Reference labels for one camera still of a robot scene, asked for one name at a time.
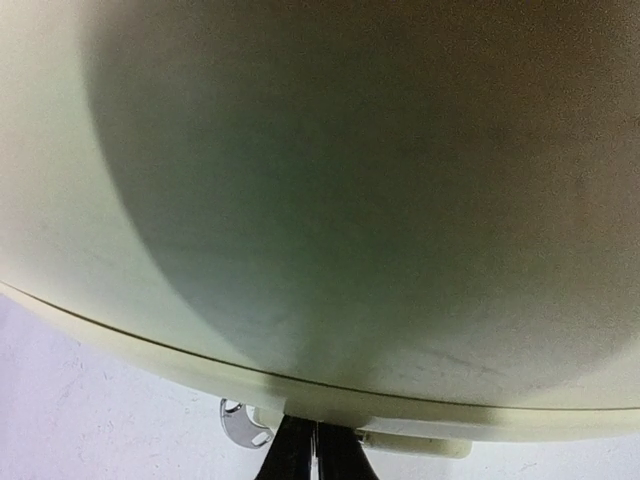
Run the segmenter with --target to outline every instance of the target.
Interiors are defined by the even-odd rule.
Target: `cream-colored plastic housing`
[[[640,429],[635,7],[0,6],[0,281],[382,433]]]

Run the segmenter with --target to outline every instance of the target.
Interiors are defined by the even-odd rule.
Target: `white background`
[[[219,399],[131,367],[0,297],[0,480],[252,479]],[[465,460],[368,452],[382,480],[637,479],[640,436],[474,444]]]

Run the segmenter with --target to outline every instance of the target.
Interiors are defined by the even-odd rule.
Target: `white floor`
[[[0,480],[252,479],[265,450],[236,447],[219,399],[81,345],[0,297]],[[382,480],[631,480],[640,436],[475,444],[449,461],[368,452]]]

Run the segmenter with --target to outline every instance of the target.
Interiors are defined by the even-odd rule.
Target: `curved plastic surface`
[[[535,410],[456,405],[268,375],[180,351],[75,317],[0,283],[0,293],[75,338],[176,382],[261,409],[401,436],[560,441],[640,430],[640,409]]]
[[[269,401],[638,407],[639,17],[440,3],[4,3],[0,279]]]

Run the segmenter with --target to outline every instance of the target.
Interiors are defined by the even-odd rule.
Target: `metal bracket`
[[[274,433],[270,428],[254,423],[247,413],[247,406],[238,403],[227,408],[226,398],[220,401],[220,422],[227,437],[236,445],[244,448],[258,449],[273,440]]]

